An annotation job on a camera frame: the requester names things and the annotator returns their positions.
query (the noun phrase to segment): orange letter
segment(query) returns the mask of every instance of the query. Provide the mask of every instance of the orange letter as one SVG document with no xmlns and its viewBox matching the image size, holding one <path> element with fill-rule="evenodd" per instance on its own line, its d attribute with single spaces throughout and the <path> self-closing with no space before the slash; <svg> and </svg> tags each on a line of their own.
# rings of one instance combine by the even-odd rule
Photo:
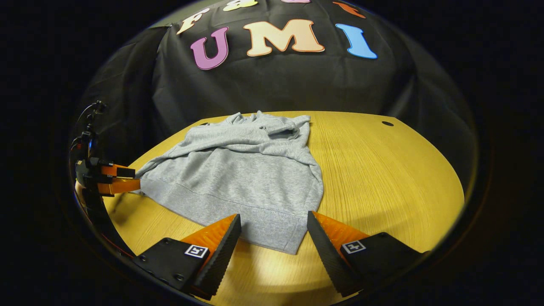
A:
<svg viewBox="0 0 544 306">
<path fill-rule="evenodd" d="M 312 31 L 313 21 L 304 19 L 291 19 L 280 30 L 266 21 L 250 23 L 244 26 L 251 35 L 251 49 L 248 56 L 261 56 L 272 52 L 264 39 L 268 39 L 281 52 L 287 50 L 291 38 L 295 39 L 293 50 L 299 52 L 321 52 L 325 47 L 317 42 Z"/>
<path fill-rule="evenodd" d="M 207 11 L 209 11 L 209 8 L 205 8 L 201 11 L 199 11 L 198 13 L 194 14 L 193 16 L 183 20 L 183 24 L 181 25 L 181 29 L 179 31 L 177 31 L 177 35 L 180 35 L 181 32 L 185 31 L 186 29 L 192 27 L 194 24 L 193 22 L 197 22 L 200 17 L 202 17 L 202 14 L 206 13 Z"/>
<path fill-rule="evenodd" d="M 341 8 L 343 8 L 346 12 L 352 14 L 352 15 L 355 15 L 355 16 L 358 16 L 358 17 L 361 17 L 361 18 L 365 18 L 363 15 L 359 14 L 358 13 L 358 10 L 350 7 L 349 5 L 345 4 L 345 3 L 338 3 L 338 2 L 333 2 L 334 4 L 338 4 L 340 5 Z"/>
</svg>

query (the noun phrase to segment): round wooden table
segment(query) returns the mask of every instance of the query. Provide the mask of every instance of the round wooden table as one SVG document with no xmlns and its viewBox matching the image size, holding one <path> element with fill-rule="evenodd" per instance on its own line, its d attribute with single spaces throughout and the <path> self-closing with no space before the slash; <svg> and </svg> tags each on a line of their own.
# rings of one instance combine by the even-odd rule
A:
<svg viewBox="0 0 544 306">
<path fill-rule="evenodd" d="M 388 232 L 419 252 L 433 249 L 461 213 L 465 201 L 454 169 L 433 145 L 399 120 L 344 112 L 268 114 L 311 116 L 308 147 L 321 166 L 324 184 L 319 213 L 369 235 Z M 188 126 L 129 167 L 137 170 L 162 155 L 191 127 L 226 117 Z M 161 238 L 180 240 L 202 228 L 142 195 L 118 194 L 104 198 L 104 203 L 136 254 Z M 217 295 L 208 303 L 320 306 L 343 299 L 306 233 L 297 255 L 239 240 Z"/>
</svg>

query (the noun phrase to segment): gray sweatshirt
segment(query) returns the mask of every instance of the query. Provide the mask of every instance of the gray sweatshirt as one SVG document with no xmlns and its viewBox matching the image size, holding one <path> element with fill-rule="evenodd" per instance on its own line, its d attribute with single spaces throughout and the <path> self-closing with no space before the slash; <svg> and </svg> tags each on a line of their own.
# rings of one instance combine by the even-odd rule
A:
<svg viewBox="0 0 544 306">
<path fill-rule="evenodd" d="M 241 238 L 296 254 L 308 210 L 319 207 L 323 180 L 306 145 L 310 116 L 240 113 L 191 128 L 185 140 L 147 162 L 141 192 L 201 225 L 234 213 Z"/>
</svg>

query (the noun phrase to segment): purple letter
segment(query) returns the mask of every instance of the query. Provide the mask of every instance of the purple letter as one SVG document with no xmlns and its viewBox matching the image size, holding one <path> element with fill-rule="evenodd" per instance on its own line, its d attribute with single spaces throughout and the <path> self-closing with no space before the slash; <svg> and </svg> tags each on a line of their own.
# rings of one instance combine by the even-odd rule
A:
<svg viewBox="0 0 544 306">
<path fill-rule="evenodd" d="M 309 3 L 310 0 L 281 0 L 283 2 L 287 3 Z"/>
<path fill-rule="evenodd" d="M 221 65 L 228 55 L 228 44 L 227 44 L 227 30 L 228 27 L 220 28 L 217 31 L 212 33 L 212 37 L 215 38 L 217 43 L 217 55 L 214 58 L 208 58 L 206 56 L 206 50 L 204 49 L 204 42 L 206 38 L 201 38 L 195 41 L 191 45 L 191 49 L 195 54 L 196 65 L 202 70 L 210 70 Z"/>
</svg>

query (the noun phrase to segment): blue letter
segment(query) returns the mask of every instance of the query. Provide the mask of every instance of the blue letter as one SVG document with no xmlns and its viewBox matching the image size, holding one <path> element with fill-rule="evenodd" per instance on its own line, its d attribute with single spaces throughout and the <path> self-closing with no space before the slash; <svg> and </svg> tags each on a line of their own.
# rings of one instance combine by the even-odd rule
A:
<svg viewBox="0 0 544 306">
<path fill-rule="evenodd" d="M 364 58 L 378 58 L 376 53 L 372 52 L 368 47 L 367 41 L 364 40 L 363 30 L 348 25 L 337 23 L 336 27 L 342 29 L 344 34 L 348 37 L 349 44 L 351 45 L 348 52 Z"/>
</svg>

